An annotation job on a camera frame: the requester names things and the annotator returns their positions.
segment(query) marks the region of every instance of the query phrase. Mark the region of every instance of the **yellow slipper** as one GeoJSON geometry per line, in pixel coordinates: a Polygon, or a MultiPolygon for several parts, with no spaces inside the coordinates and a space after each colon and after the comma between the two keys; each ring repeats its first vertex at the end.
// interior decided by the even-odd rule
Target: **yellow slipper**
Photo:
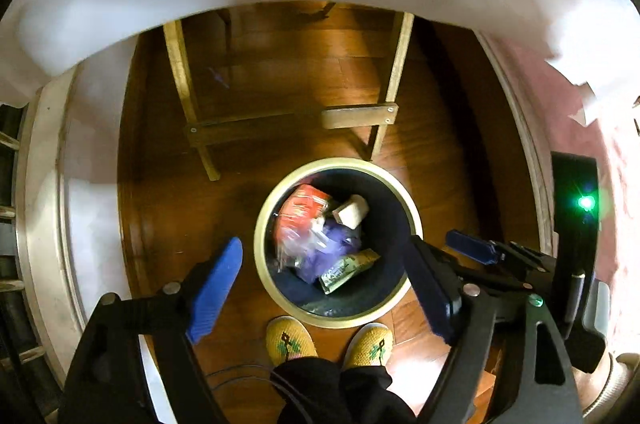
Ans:
{"type": "Polygon", "coordinates": [[[274,366],[279,366],[286,360],[318,356],[309,332],[290,315],[276,317],[267,325],[266,344],[274,366]]]}
{"type": "Polygon", "coordinates": [[[344,356],[343,370],[358,366],[386,366],[394,347],[394,335],[382,323],[369,323],[353,336],[344,356]]]}

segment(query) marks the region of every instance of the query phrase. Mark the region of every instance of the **black cable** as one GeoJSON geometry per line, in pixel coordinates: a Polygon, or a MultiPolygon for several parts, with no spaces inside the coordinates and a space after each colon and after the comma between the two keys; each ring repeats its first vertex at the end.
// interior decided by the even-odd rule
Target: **black cable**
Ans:
{"type": "Polygon", "coordinates": [[[282,375],[277,374],[276,372],[274,372],[271,368],[269,368],[268,366],[263,366],[261,364],[254,364],[254,363],[246,363],[246,364],[236,364],[235,366],[227,366],[226,368],[222,368],[221,370],[217,370],[215,372],[211,372],[210,374],[207,374],[205,376],[205,378],[209,378],[209,377],[213,377],[214,375],[217,374],[224,374],[225,372],[230,372],[231,370],[237,370],[238,368],[260,368],[262,370],[266,370],[267,372],[269,372],[271,375],[273,375],[273,377],[276,377],[278,380],[281,380],[284,384],[286,384],[289,389],[295,393],[298,397],[300,397],[301,399],[306,400],[309,404],[311,404],[312,406],[316,406],[317,408],[321,409],[318,404],[316,404],[313,400],[309,399],[309,397],[307,397],[305,394],[300,393],[300,391],[298,391],[296,389],[295,386],[293,386],[287,379],[285,379],[284,377],[282,377],[282,375]]]}
{"type": "Polygon", "coordinates": [[[230,378],[230,379],[222,381],[220,384],[217,384],[217,385],[213,386],[211,388],[211,393],[216,391],[218,388],[222,388],[226,384],[231,384],[231,383],[239,381],[239,380],[248,380],[248,379],[263,380],[265,382],[269,382],[270,384],[273,384],[276,388],[278,388],[278,390],[282,391],[282,393],[284,393],[287,397],[289,397],[289,400],[296,407],[296,409],[300,412],[300,415],[302,415],[302,417],[305,419],[306,424],[314,424],[313,419],[311,418],[311,415],[309,415],[309,413],[306,412],[305,407],[302,406],[302,403],[299,400],[297,400],[296,397],[287,388],[285,388],[282,384],[280,384],[279,382],[276,382],[276,381],[274,381],[274,380],[272,380],[270,378],[259,377],[257,375],[241,375],[240,377],[233,377],[233,378],[230,378]]]}

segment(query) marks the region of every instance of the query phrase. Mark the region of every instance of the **black device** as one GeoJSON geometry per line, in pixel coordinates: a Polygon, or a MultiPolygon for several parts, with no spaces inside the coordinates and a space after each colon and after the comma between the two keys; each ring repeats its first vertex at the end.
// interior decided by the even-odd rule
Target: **black device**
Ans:
{"type": "MultiPolygon", "coordinates": [[[[592,159],[574,155],[555,153],[552,162],[557,259],[455,230],[447,234],[447,245],[484,264],[483,270],[461,266],[417,236],[401,246],[424,314],[451,346],[419,423],[466,422],[492,343],[499,343],[502,360],[487,422],[582,422],[571,367],[592,372],[606,347],[606,328],[593,315],[603,311],[597,306],[602,286],[593,277],[597,169],[592,159]]],[[[153,340],[179,424],[228,423],[188,338],[194,296],[217,264],[212,258],[196,265],[185,281],[169,283],[151,298],[121,300],[114,293],[101,298],[69,369],[59,424],[158,422],[139,335],[153,340]]],[[[24,412],[18,399],[15,404],[16,422],[42,422],[24,412]]]]}

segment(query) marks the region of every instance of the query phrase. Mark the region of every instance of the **trash can rim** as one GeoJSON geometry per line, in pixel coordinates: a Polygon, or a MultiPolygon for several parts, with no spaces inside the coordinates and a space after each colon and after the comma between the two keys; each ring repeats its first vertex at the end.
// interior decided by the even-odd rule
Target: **trash can rim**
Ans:
{"type": "Polygon", "coordinates": [[[280,201],[280,198],[289,190],[289,188],[296,182],[301,181],[309,175],[318,173],[320,171],[326,171],[328,169],[353,169],[354,171],[361,171],[368,175],[378,179],[386,185],[395,195],[396,198],[402,204],[404,211],[407,215],[409,226],[412,234],[417,234],[422,237],[422,223],[420,221],[420,214],[418,208],[415,206],[409,192],[404,186],[386,169],[381,168],[371,162],[364,160],[347,158],[347,157],[333,157],[322,160],[316,160],[310,162],[298,169],[295,169],[284,177],[278,185],[276,185],[270,192],[269,196],[262,205],[258,220],[255,225],[254,232],[254,260],[255,267],[258,271],[258,276],[262,285],[267,290],[271,299],[273,299],[280,308],[292,315],[302,323],[314,325],[321,328],[351,328],[359,327],[370,323],[382,315],[386,314],[391,308],[398,304],[398,301],[409,290],[411,283],[404,274],[402,279],[396,285],[396,288],[391,292],[382,303],[372,307],[366,312],[349,316],[349,317],[325,317],[323,315],[315,315],[306,312],[299,307],[295,306],[289,301],[276,287],[271,274],[269,273],[266,261],[266,253],[264,249],[264,235],[267,230],[267,226],[275,206],[280,201]]]}

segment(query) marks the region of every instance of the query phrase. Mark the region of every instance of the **screw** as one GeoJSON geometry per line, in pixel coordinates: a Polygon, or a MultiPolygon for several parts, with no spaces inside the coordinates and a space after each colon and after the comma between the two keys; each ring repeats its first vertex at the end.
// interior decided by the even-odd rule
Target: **screw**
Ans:
{"type": "Polygon", "coordinates": [[[168,296],[177,294],[178,292],[180,292],[180,283],[178,283],[177,281],[167,283],[164,287],[162,287],[162,292],[164,292],[168,296]]]}
{"type": "Polygon", "coordinates": [[[540,296],[538,296],[537,294],[530,294],[529,295],[529,303],[535,307],[541,307],[543,304],[545,304],[545,302],[542,300],[542,298],[540,296]]]}
{"type": "Polygon", "coordinates": [[[113,305],[117,298],[118,296],[115,292],[107,292],[100,298],[100,305],[113,305]]]}
{"type": "Polygon", "coordinates": [[[464,292],[467,296],[475,298],[480,294],[480,287],[475,283],[467,283],[462,287],[462,292],[464,292]]]}

